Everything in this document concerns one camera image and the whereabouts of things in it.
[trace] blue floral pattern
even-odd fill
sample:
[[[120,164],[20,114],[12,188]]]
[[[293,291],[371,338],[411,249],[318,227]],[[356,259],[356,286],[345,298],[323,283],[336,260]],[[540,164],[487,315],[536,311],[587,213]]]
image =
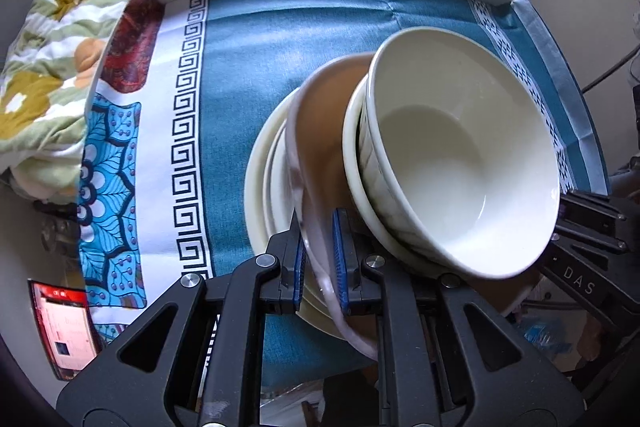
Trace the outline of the blue floral pattern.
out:
[[[111,344],[115,338],[121,334],[125,328],[126,324],[94,324],[96,331],[98,331],[98,335],[100,335],[100,339],[104,343],[105,346]]]
[[[80,172],[80,261],[89,306],[146,307],[136,230],[139,102],[96,94]]]

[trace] bowl rim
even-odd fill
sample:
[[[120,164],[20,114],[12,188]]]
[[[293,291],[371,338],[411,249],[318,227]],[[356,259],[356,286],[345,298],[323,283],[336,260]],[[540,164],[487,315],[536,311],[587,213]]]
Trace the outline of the bowl rim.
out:
[[[364,99],[364,107],[366,108],[367,111],[367,126],[369,128],[369,134],[371,136],[371,140],[373,142],[373,146],[374,146],[374,152],[376,150],[380,151],[385,151],[384,145],[382,143],[382,136],[380,134],[380,127],[378,124],[378,115],[376,113],[376,101],[375,101],[375,86],[376,86],[376,70],[378,68],[378,64],[380,62],[380,58],[382,57],[383,53],[386,51],[386,49],[388,49],[388,47],[390,46],[390,44],[392,42],[394,42],[396,39],[399,39],[407,34],[410,33],[440,33],[440,34],[449,34],[451,36],[454,36],[458,39],[461,39],[463,41],[466,41],[467,44],[472,44],[473,46],[475,46],[476,48],[479,48],[482,52],[484,52],[488,58],[490,58],[490,60],[494,61],[497,65],[499,65],[500,68],[502,68],[505,72],[508,72],[508,74],[510,76],[513,77],[514,83],[517,85],[516,89],[521,89],[525,94],[526,94],[526,104],[528,104],[530,107],[535,108],[534,107],[534,102],[533,100],[531,100],[531,97],[529,96],[529,93],[526,91],[525,87],[522,85],[522,83],[519,81],[519,79],[513,74],[513,71],[511,71],[507,65],[505,65],[503,63],[503,61],[501,61],[495,54],[493,54],[491,51],[489,51],[488,49],[486,49],[484,46],[480,45],[478,42],[475,42],[473,39],[470,39],[464,35],[461,35],[457,32],[451,31],[451,30],[446,30],[443,28],[437,28],[434,26],[414,26],[412,28],[406,28],[403,30],[400,30],[399,32],[394,33],[393,35],[389,36],[388,38],[385,39],[385,41],[380,45],[380,47],[378,48],[378,50],[376,51],[371,64],[369,66],[369,73],[368,73],[368,81],[366,84],[366,93],[365,93],[365,99]],[[543,128],[544,123],[542,120],[540,120],[540,127]],[[556,173],[556,187],[555,187],[555,193],[558,195],[558,197],[554,198],[555,199],[555,204],[556,204],[556,216],[558,214],[558,207],[559,207],[559,203],[560,203],[560,198],[559,198],[559,194],[560,194],[560,178],[559,178],[559,173],[558,173],[558,163],[555,160],[556,154],[555,151],[553,150],[553,147],[551,146],[550,149],[551,152],[553,152],[554,154],[554,162],[553,165],[555,166],[555,173]],[[513,270],[511,269],[508,272],[491,272],[491,273],[487,273],[484,271],[481,271],[479,269],[476,269],[474,267],[468,266],[465,263],[460,262],[456,257],[454,257],[453,255],[451,255],[449,253],[449,251],[447,251],[446,248],[443,247],[443,245],[441,244],[440,241],[437,241],[429,232],[428,230],[425,228],[425,226],[422,224],[422,222],[420,221],[420,219],[418,218],[417,214],[415,213],[414,209],[412,208],[411,204],[409,204],[409,201],[407,200],[406,196],[404,195],[404,192],[402,191],[402,188],[400,187],[400,184],[398,182],[398,179],[396,179],[396,176],[393,172],[393,169],[391,168],[391,163],[389,162],[388,156],[386,156],[385,154],[377,154],[376,153],[376,158],[378,160],[378,163],[380,165],[380,172],[382,174],[382,177],[385,181],[385,183],[388,185],[389,189],[391,190],[391,193],[393,195],[393,197],[396,198],[397,202],[400,204],[403,212],[406,214],[406,217],[408,218],[411,226],[413,227],[413,229],[415,230],[415,232],[418,233],[418,235],[420,235],[420,237],[425,240],[426,242],[430,243],[431,248],[436,250],[437,254],[440,254],[441,256],[443,256],[449,263],[451,263],[452,266],[457,267],[463,271],[465,271],[466,273],[470,274],[470,275],[474,275],[476,277],[481,277],[483,279],[507,279],[509,277],[514,277],[517,274],[522,273],[524,270],[526,270],[528,267],[530,267],[533,263],[535,263],[535,261],[538,259],[538,257],[540,257],[540,255],[542,254],[542,251],[540,251],[540,253],[536,256],[535,259],[527,259],[527,264],[526,266],[522,266],[520,269],[517,270]],[[553,226],[549,227],[549,237],[551,236],[551,234],[553,233],[553,229],[555,227],[555,221]]]

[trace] black gripper frame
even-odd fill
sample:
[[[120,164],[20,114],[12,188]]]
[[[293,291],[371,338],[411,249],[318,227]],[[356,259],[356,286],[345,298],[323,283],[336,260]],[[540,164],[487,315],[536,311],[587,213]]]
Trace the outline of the black gripper frame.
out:
[[[561,196],[538,269],[608,330],[640,325],[640,205],[585,192]]]
[[[639,230],[637,205],[567,194],[538,267],[607,327],[633,330]],[[334,247],[343,311],[377,317],[380,425],[564,427],[584,412],[568,379],[459,277],[413,277],[343,209]],[[302,299],[295,216],[266,254],[273,263],[258,256],[172,285],[63,389],[58,412],[72,427],[258,425],[264,316],[294,313]]]
[[[569,380],[457,275],[412,277],[344,209],[334,241],[343,311],[378,318],[381,425],[564,427],[584,413]]]
[[[258,425],[264,317],[299,309],[305,258],[294,216],[232,273],[187,286],[183,276],[62,390],[56,410],[72,427]]]

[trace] blue tablecloth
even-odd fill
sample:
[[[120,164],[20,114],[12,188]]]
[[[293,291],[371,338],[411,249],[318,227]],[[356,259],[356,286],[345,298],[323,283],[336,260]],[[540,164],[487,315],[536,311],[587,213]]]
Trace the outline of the blue tablecloth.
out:
[[[493,9],[467,0],[209,0],[200,158],[217,275],[252,255],[242,184],[252,145],[270,112],[326,61],[375,50],[410,26],[459,32],[494,52],[525,82],[532,81],[535,96],[542,96],[541,117],[564,145],[559,159],[564,187],[606,192],[604,162],[577,84],[526,0]],[[348,344],[298,317],[268,317],[266,386],[326,377],[366,363]]]

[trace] metal screw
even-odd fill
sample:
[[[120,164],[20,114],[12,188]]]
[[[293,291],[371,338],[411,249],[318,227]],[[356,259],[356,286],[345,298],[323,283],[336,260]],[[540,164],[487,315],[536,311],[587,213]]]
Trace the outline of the metal screw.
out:
[[[188,273],[180,277],[180,284],[185,288],[193,288],[200,282],[200,276],[197,273]]]
[[[385,258],[381,255],[369,255],[364,262],[371,268],[380,268],[386,263]]]
[[[460,277],[453,273],[446,273],[440,277],[440,283],[446,288],[457,288],[460,286]]]
[[[258,266],[262,266],[263,268],[267,268],[273,266],[276,262],[276,258],[270,253],[263,253],[255,258],[255,264]]]

